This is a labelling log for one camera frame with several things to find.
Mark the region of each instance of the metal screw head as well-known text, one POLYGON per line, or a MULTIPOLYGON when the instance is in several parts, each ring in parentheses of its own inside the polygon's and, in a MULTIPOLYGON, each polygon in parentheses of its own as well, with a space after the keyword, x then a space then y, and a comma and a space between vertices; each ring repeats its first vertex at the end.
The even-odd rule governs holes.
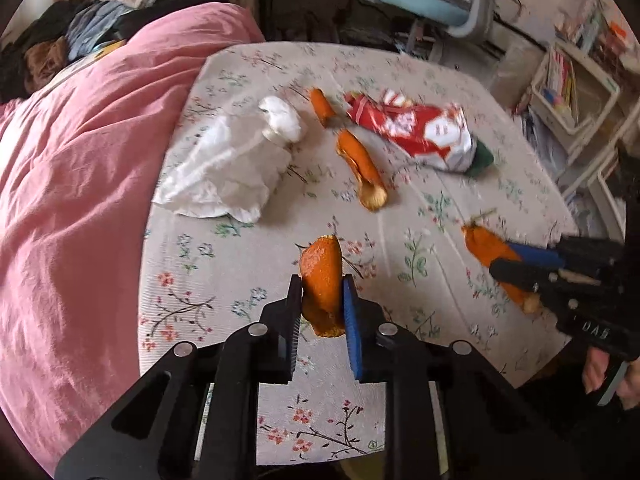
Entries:
POLYGON ((378 332, 382 335, 396 335, 398 333, 398 327, 393 323, 383 323, 378 327, 378 332))
POLYGON ((187 343, 183 341, 182 343, 178 343, 174 347, 174 354, 178 357, 187 357, 191 352, 193 352, 193 345, 191 343, 187 343))
POLYGON ((458 355, 469 355, 471 354, 471 345, 466 341, 456 341, 451 345, 452 350, 458 355))
POLYGON ((265 335, 269 329, 263 323, 249 325, 249 334, 253 336, 265 335))

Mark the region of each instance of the pink bedsheet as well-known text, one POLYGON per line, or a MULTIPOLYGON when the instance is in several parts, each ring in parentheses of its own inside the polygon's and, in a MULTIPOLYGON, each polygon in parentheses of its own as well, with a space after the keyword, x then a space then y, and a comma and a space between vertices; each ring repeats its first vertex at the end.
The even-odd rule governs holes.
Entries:
POLYGON ((207 56, 263 41, 205 4, 0 107, 0 407, 50 474, 139 377, 138 278, 168 141, 207 56))

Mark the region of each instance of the floral tablecloth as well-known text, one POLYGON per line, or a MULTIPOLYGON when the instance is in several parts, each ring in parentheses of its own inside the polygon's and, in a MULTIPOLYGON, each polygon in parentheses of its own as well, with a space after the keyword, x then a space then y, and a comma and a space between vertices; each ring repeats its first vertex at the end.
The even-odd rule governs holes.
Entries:
MULTIPOLYGON (((321 235, 335 234, 344 272, 362 297, 419 338, 476 346, 514 385, 565 344, 548 312, 525 316, 466 250, 460 225, 491 208, 496 232, 545 244, 575 225, 519 129, 474 79, 385 52, 309 43, 235 46, 210 57, 193 86, 164 162, 184 160, 218 114, 254 112, 277 95, 308 125, 260 221, 195 219, 152 206, 140 281, 141 372, 172 345, 205 346, 258 320, 284 298, 298 258, 321 235), (383 89, 430 104, 463 105, 470 129, 492 150, 495 167, 478 180, 415 164, 375 134, 352 126, 389 190, 378 213, 356 197, 351 171, 306 98, 317 86, 344 109, 345 91, 378 97, 383 89)), ((260 387, 258 464, 323 461, 380 450, 385 393, 359 385, 345 338, 318 338, 303 321, 294 379, 260 387)))

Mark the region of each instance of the crumpled tissue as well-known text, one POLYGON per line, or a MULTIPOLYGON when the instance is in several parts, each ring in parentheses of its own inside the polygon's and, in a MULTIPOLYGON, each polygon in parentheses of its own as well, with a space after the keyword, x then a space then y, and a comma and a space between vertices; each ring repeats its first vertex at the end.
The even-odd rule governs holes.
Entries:
POLYGON ((184 161, 165 174, 153 202, 178 214, 215 218, 229 214, 256 222, 291 162, 286 149, 304 136, 296 110, 275 96, 256 114, 207 118, 207 130, 184 161))

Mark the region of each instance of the red and white packaging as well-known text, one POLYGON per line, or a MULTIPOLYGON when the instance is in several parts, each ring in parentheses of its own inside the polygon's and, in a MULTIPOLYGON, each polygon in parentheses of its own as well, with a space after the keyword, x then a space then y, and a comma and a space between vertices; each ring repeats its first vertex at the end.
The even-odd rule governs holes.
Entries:
POLYGON ((380 102, 364 94, 345 94, 349 117, 438 170, 464 173, 476 156, 476 138, 469 132, 460 105, 415 104, 392 90, 380 102))

